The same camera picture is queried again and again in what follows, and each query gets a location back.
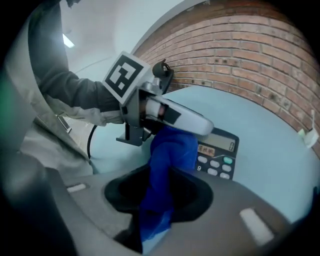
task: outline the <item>black cable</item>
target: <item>black cable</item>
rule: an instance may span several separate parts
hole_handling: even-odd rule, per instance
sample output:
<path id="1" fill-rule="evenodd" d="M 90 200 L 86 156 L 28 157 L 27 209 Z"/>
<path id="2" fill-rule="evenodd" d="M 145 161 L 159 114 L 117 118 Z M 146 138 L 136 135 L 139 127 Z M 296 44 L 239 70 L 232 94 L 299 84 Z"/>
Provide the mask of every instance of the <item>black cable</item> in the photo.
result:
<path id="1" fill-rule="evenodd" d="M 95 130 L 96 130 L 97 126 L 94 125 L 91 132 L 90 132 L 90 135 L 89 135 L 89 138 L 88 138 L 88 142 L 86 144 L 86 153 L 89 157 L 89 159 L 91 158 L 91 155 L 90 155 L 90 144 L 91 144 L 91 139 L 92 139 L 92 135 L 94 134 Z"/>

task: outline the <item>green button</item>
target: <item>green button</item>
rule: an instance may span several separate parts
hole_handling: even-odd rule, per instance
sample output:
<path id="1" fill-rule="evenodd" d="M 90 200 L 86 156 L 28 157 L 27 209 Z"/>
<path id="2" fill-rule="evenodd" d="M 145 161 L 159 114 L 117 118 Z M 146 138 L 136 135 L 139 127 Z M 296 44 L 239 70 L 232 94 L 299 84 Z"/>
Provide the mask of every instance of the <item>green button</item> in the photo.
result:
<path id="1" fill-rule="evenodd" d="M 230 158 L 230 157 L 227 157 L 227 156 L 225 156 L 224 158 L 223 158 L 223 161 L 226 163 L 226 164 L 228 164 L 228 165 L 231 165 L 232 164 L 232 159 Z"/>

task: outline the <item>blue cloth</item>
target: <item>blue cloth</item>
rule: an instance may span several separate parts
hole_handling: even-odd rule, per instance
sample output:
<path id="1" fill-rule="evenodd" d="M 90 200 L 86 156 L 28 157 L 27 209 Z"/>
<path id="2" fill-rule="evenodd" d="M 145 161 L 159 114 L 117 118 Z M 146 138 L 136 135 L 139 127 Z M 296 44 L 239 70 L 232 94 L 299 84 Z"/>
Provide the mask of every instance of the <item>blue cloth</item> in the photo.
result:
<path id="1" fill-rule="evenodd" d="M 154 137 L 150 151 L 149 186 L 139 209 L 141 242 L 152 239 L 170 227 L 174 208 L 169 169 L 176 167 L 183 171 L 193 171 L 198 140 L 189 132 L 165 126 Z"/>

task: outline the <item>white button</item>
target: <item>white button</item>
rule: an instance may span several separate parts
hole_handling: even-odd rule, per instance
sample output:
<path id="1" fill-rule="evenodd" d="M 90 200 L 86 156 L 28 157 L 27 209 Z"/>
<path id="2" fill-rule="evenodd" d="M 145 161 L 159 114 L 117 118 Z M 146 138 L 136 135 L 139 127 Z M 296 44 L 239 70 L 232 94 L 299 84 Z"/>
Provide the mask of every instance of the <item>white button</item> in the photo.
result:
<path id="1" fill-rule="evenodd" d="M 222 165 L 222 170 L 224 170 L 225 172 L 230 172 L 231 171 L 231 166 L 223 164 Z"/>
<path id="2" fill-rule="evenodd" d="M 220 163 L 217 162 L 217 161 L 211 160 L 211 161 L 210 161 L 210 165 L 211 165 L 212 167 L 218 168 L 218 167 L 220 166 Z"/>
<path id="3" fill-rule="evenodd" d="M 227 180 L 230 179 L 230 175 L 229 175 L 229 174 L 226 174 L 226 173 L 223 173 L 223 172 L 220 173 L 220 177 L 221 177 L 221 178 L 224 178 L 224 179 L 227 179 Z"/>
<path id="4" fill-rule="evenodd" d="M 208 174 L 217 176 L 218 172 L 217 172 L 217 170 L 215 170 L 215 169 L 209 168 L 209 169 L 208 169 Z"/>
<path id="5" fill-rule="evenodd" d="M 199 155 L 198 161 L 205 164 L 206 162 L 208 162 L 208 159 L 206 159 L 204 156 Z"/>

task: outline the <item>jacket sleeve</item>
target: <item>jacket sleeve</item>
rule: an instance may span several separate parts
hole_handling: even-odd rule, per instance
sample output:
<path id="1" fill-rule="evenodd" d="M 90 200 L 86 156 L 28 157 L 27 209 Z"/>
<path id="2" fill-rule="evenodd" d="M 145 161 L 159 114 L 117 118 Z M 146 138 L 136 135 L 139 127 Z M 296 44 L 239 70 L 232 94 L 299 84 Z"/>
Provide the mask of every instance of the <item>jacket sleeve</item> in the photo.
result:
<path id="1" fill-rule="evenodd" d="M 40 5 L 32 13 L 28 44 L 39 89 L 56 115 L 99 126 L 123 123 L 119 102 L 101 82 L 69 71 L 59 3 Z"/>

